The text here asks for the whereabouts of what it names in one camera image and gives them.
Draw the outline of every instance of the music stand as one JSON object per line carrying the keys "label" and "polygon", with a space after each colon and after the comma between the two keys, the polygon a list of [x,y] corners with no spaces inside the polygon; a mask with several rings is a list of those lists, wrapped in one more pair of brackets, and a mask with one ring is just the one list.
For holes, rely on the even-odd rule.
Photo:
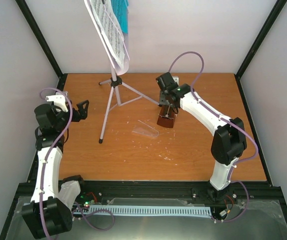
{"label": "music stand", "polygon": [[[141,99],[141,98],[145,98],[145,99],[147,99],[147,100],[149,100],[152,103],[157,104],[157,105],[159,105],[159,102],[157,102],[157,101],[153,100],[152,98],[144,95],[140,91],[134,89],[133,87],[129,86],[128,84],[126,84],[122,81],[122,79],[121,79],[121,77],[119,77],[119,75],[125,74],[129,69],[129,56],[127,53],[127,47],[124,47],[124,51],[126,52],[126,54],[124,56],[124,67],[123,67],[123,69],[121,69],[119,67],[119,65],[117,64],[117,62],[115,61],[115,59],[113,58],[113,56],[111,55],[111,53],[110,53],[110,51],[106,45],[106,42],[104,41],[104,38],[103,38],[101,31],[100,31],[100,27],[98,26],[98,24],[95,20],[95,17],[94,17],[93,11],[92,11],[92,7],[90,4],[90,0],[84,0],[84,4],[85,4],[85,6],[89,12],[89,15],[91,17],[93,25],[94,25],[94,27],[95,27],[98,35],[99,35],[99,38],[102,42],[102,45],[103,45],[103,47],[104,47],[104,49],[108,55],[109,61],[110,61],[111,78],[108,80],[99,82],[99,85],[111,83],[110,84],[111,89],[110,89],[110,94],[109,94],[109,98],[108,98],[107,108],[105,111],[104,120],[103,120],[103,124],[102,124],[102,129],[101,129],[101,134],[100,134],[100,138],[99,138],[99,143],[102,144],[103,139],[104,139],[105,128],[106,128],[106,124],[107,124],[107,120],[108,120],[109,111],[112,110],[115,106],[121,107],[123,105],[126,105],[128,103],[131,103],[131,102],[136,101],[136,100]],[[128,34],[123,34],[123,36],[124,36],[124,44],[127,46],[128,45]],[[121,98],[120,98],[119,88],[118,88],[119,85],[122,85],[122,86],[128,88],[129,90],[138,94],[139,97],[136,97],[132,100],[129,100],[129,101],[122,103]],[[115,93],[115,96],[117,99],[117,104],[115,104],[112,108],[110,108],[114,93]]]}

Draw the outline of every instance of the black aluminum frame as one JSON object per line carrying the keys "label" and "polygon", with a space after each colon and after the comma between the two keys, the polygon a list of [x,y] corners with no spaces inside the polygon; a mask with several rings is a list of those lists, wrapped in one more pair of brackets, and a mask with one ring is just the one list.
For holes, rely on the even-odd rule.
{"label": "black aluminum frame", "polygon": [[[59,90],[63,90],[68,74],[62,73],[26,1],[25,0],[15,0],[15,1],[18,4],[20,10],[22,11],[22,14],[24,15],[25,19],[27,20],[42,50],[47,56],[51,66],[53,67],[53,70],[55,71],[55,73],[59,78],[57,88]],[[250,50],[248,51],[245,59],[243,60],[239,70],[234,76],[245,108],[247,118],[250,123],[254,140],[258,144],[260,160],[267,179],[267,181],[244,182],[244,184],[247,187],[249,195],[253,196],[254,199],[278,200],[280,202],[280,206],[287,223],[287,204],[281,188],[272,186],[272,180],[267,168],[267,164],[262,152],[262,148],[260,146],[258,135],[241,84],[241,78],[243,74],[245,73],[247,67],[249,66],[257,50],[259,49],[261,43],[264,41],[266,35],[268,34],[275,20],[277,19],[279,13],[285,6],[286,2],[287,0],[276,1],[265,23],[263,24],[260,32],[258,33],[255,41],[253,42]],[[7,232],[14,214],[14,210],[18,203],[18,198],[20,196],[31,196],[33,194],[37,179],[37,170],[38,170],[38,157],[37,154],[35,154],[27,182],[20,183],[17,188],[8,216],[6,218],[5,224],[3,226],[0,235],[0,240],[6,239]],[[86,189],[89,190],[91,189],[91,191],[94,193],[102,193],[101,196],[98,196],[98,200],[102,202],[111,200],[113,198],[160,198],[160,199],[181,199],[186,200],[190,203],[205,204],[206,206],[209,207],[222,206],[223,204],[221,203],[212,203],[210,201],[207,201],[205,198],[192,196],[192,194],[197,191],[205,190],[207,186],[208,183],[205,181],[197,181],[197,182],[85,181]],[[237,196],[239,196],[240,198],[246,197],[244,189],[240,185],[238,185],[238,183],[230,184],[230,191],[236,193]]]}

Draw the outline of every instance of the sheet music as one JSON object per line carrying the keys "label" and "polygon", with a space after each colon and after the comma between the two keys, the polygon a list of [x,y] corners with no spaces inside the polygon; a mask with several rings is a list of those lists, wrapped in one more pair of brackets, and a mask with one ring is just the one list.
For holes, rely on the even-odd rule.
{"label": "sheet music", "polygon": [[102,0],[90,0],[93,16],[98,26],[102,37],[116,63],[121,69],[124,68],[124,36],[118,23],[118,20],[113,12],[111,0],[104,0],[105,8]]}

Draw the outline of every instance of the paper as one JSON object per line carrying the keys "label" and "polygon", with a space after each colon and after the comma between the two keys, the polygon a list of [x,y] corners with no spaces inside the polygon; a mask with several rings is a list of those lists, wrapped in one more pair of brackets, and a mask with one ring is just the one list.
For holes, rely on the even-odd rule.
{"label": "paper", "polygon": [[90,0],[90,5],[95,21],[100,27],[101,35],[121,69],[124,68],[124,35],[118,20],[113,12],[111,0]]}
{"label": "paper", "polygon": [[112,10],[123,33],[128,33],[128,0],[111,0]]}

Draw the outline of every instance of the clear plastic piece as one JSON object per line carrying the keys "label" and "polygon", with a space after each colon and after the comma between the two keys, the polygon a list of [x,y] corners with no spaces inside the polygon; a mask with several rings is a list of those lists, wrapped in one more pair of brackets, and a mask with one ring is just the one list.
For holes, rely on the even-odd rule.
{"label": "clear plastic piece", "polygon": [[133,128],[132,133],[150,138],[156,138],[159,136],[159,131],[140,120],[138,120],[137,125]]}

